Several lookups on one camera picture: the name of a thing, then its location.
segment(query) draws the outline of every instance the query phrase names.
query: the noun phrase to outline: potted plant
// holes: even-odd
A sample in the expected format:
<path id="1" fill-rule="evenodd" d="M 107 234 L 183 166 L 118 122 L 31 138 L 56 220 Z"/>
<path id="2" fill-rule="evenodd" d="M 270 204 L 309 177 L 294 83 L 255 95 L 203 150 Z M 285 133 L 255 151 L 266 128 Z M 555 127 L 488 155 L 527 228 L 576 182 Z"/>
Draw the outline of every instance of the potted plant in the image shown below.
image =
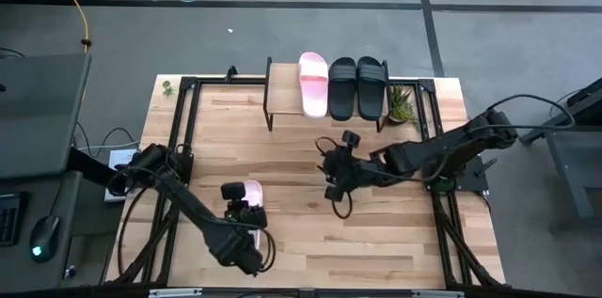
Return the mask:
<path id="1" fill-rule="evenodd" d="M 416 127 L 419 126 L 418 119 L 414 114 L 414 107 L 409 102 L 410 91 L 404 92 L 401 86 L 391 87 L 391 112 L 387 117 L 387 122 L 390 125 L 402 125 L 408 120 L 414 123 Z"/>

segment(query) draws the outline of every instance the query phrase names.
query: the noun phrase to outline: pink slipper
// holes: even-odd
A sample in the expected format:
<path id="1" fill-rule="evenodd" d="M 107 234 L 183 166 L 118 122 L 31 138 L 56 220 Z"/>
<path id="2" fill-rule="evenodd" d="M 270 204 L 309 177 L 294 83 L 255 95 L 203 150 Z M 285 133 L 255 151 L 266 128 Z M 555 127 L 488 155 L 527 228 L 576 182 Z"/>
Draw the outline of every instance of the pink slipper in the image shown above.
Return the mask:
<path id="1" fill-rule="evenodd" d="M 328 109 L 328 65 L 316 53 L 303 53 L 299 58 L 299 84 L 303 113 L 309 118 L 322 118 Z"/>
<path id="2" fill-rule="evenodd" d="M 256 180 L 245 180 L 245 197 L 248 206 L 263 206 L 263 190 L 261 184 Z M 249 232 L 255 237 L 255 248 L 260 249 L 260 232 L 258 230 Z"/>

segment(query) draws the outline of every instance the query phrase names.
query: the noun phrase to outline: concrete floor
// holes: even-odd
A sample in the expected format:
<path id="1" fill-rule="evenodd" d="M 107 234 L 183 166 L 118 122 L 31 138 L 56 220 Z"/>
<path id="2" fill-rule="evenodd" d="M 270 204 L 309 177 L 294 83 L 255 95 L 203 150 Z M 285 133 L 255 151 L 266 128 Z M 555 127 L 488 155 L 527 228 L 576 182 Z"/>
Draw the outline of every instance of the concrete floor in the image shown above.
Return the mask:
<path id="1" fill-rule="evenodd" d="M 227 0 L 419 3 L 420 0 Z M 602 0 L 431 0 L 471 5 L 602 5 Z M 326 60 L 387 59 L 392 75 L 434 76 L 422 11 L 301 8 L 86 7 L 93 41 L 80 121 L 91 144 L 116 126 L 142 133 L 151 87 L 160 73 L 262 73 L 265 58 L 295 61 L 312 50 Z M 505 96 L 550 99 L 600 77 L 602 14 L 434 12 L 446 76 L 459 77 L 471 115 Z M 26 55 L 79 53 L 82 25 L 73 7 L 0 6 L 0 47 Z M 538 124 L 547 107 L 501 107 L 514 123 Z M 111 143 L 125 143 L 116 136 Z M 522 289 L 602 295 L 602 238 L 552 235 L 574 214 L 547 146 L 489 151 L 493 221 L 509 284 Z"/>

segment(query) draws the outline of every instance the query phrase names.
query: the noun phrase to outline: black computer mouse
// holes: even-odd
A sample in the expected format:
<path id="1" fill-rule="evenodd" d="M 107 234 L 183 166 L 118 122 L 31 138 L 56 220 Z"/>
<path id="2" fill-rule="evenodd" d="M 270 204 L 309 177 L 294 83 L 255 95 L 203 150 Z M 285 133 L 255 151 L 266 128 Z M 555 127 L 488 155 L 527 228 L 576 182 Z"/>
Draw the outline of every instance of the black computer mouse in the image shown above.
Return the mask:
<path id="1" fill-rule="evenodd" d="M 29 255 L 35 262 L 46 262 L 55 256 L 60 219 L 55 215 L 42 217 L 29 236 Z"/>

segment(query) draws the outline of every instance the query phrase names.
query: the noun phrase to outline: black slipper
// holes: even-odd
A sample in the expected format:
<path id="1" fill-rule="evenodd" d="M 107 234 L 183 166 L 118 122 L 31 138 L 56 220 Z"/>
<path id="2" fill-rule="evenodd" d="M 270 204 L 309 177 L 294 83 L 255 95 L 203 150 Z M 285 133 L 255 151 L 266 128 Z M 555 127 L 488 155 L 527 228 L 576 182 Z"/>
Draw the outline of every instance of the black slipper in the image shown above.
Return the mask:
<path id="1" fill-rule="evenodd" d="M 328 69 L 328 111 L 335 120 L 348 120 L 354 114 L 356 101 L 356 62 L 342 57 Z"/>
<path id="2" fill-rule="evenodd" d="M 357 111 L 366 120 L 383 116 L 383 100 L 387 76 L 383 66 L 372 57 L 357 61 Z"/>

